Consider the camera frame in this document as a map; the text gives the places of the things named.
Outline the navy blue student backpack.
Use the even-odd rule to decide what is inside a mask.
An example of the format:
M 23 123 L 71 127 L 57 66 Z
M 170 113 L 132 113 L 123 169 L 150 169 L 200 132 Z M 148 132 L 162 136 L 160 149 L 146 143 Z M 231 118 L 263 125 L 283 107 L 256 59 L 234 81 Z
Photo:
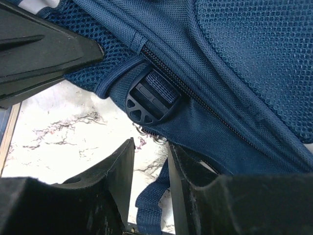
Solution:
M 66 75 L 110 97 L 142 134 L 218 175 L 313 174 L 310 0 L 41 0 L 23 5 L 97 41 L 105 59 Z M 161 234 L 168 158 L 136 200 Z

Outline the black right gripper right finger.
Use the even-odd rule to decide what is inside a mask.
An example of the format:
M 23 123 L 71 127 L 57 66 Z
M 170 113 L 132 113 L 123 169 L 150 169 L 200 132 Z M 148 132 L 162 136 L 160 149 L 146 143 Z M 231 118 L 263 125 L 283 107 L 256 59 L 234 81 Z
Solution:
M 310 235 L 312 174 L 218 175 L 168 144 L 178 235 Z

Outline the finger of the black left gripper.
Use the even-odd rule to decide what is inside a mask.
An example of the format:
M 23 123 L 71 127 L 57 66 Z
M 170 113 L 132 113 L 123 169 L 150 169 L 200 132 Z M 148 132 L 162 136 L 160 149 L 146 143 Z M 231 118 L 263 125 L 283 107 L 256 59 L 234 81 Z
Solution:
M 63 81 L 64 75 L 102 61 L 93 40 L 0 2 L 0 107 Z

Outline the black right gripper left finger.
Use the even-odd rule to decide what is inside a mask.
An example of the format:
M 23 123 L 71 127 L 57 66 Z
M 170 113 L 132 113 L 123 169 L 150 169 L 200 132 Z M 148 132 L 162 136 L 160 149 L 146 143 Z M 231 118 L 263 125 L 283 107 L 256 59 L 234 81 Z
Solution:
M 123 235 L 134 166 L 134 140 L 61 184 L 1 178 L 3 235 Z

